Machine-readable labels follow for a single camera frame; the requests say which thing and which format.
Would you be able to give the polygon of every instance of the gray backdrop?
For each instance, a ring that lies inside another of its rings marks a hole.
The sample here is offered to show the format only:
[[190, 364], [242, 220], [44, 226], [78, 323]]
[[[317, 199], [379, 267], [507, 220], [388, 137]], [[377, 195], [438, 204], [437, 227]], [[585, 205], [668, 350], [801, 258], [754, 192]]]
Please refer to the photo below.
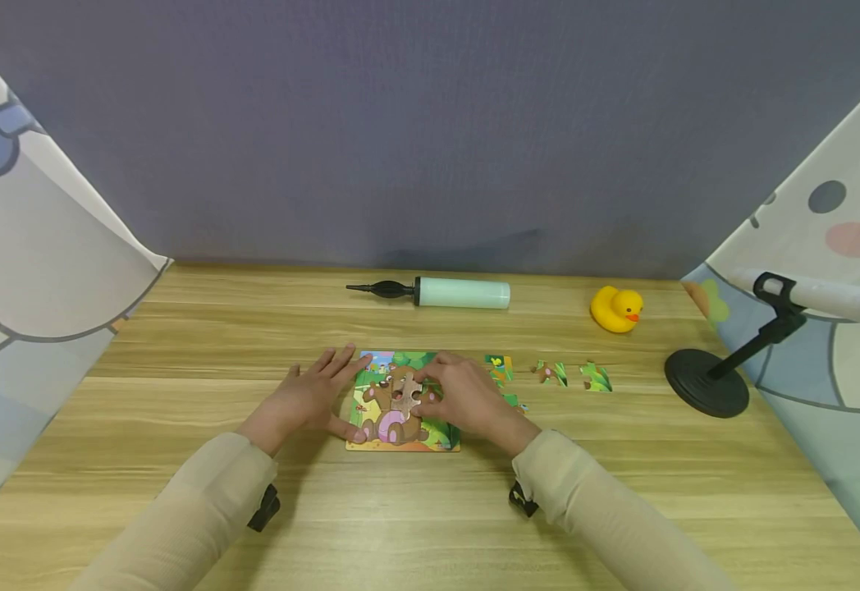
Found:
[[0, 1], [177, 259], [679, 277], [860, 100], [860, 2]]

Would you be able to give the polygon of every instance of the person's left hand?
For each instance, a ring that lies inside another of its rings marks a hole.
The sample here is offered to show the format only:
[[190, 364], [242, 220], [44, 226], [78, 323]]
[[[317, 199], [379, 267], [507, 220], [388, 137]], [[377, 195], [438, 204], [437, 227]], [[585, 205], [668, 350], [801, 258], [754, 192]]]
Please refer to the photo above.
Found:
[[298, 363], [293, 365], [276, 391], [236, 432], [269, 455], [275, 454], [286, 438], [300, 428], [325, 429], [344, 440], [364, 442], [364, 431], [332, 412], [338, 392], [372, 361], [372, 356], [366, 355], [350, 362], [354, 354], [355, 344], [348, 343], [337, 355], [335, 349], [326, 349], [305, 372], [300, 372]]

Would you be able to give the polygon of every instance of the sleeve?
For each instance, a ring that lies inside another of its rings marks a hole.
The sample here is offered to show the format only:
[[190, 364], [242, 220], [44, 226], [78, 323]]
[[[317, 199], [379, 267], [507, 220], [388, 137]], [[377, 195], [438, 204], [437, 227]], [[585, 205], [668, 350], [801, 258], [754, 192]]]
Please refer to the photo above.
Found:
[[247, 438], [215, 437], [69, 590], [193, 589], [236, 541], [275, 475], [276, 462]]
[[591, 547], [629, 591], [734, 589], [673, 522], [557, 431], [542, 431], [512, 467], [525, 498]]

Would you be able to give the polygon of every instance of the table surface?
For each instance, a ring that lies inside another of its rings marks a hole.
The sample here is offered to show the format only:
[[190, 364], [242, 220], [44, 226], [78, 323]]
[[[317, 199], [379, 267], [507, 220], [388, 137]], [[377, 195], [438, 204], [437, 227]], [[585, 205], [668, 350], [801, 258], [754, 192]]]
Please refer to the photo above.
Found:
[[[745, 413], [714, 419], [667, 385], [673, 350], [725, 353], [678, 282], [611, 281], [645, 299], [628, 335], [587, 312], [603, 279], [465, 275], [509, 281], [509, 310], [343, 288], [414, 274], [170, 268], [3, 486], [0, 590], [63, 589], [289, 365], [348, 341], [510, 355], [505, 391], [529, 417], [587, 448], [741, 589], [860, 589], [860, 534], [764, 400], [753, 393]], [[592, 360], [615, 391], [538, 384], [527, 367], [540, 359]], [[366, 453], [307, 432], [279, 460], [280, 514], [247, 531], [199, 589], [621, 589], [542, 511], [527, 520], [507, 504], [510, 461], [472, 436], [460, 453]]]

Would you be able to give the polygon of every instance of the yellow rubber duck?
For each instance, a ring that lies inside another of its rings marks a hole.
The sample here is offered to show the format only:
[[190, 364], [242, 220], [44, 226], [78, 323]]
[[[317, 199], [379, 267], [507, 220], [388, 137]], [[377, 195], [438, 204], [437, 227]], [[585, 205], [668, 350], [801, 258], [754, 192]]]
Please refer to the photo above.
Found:
[[628, 333], [637, 325], [643, 298], [634, 290], [619, 291], [604, 286], [591, 300], [591, 316], [594, 321], [612, 333]]

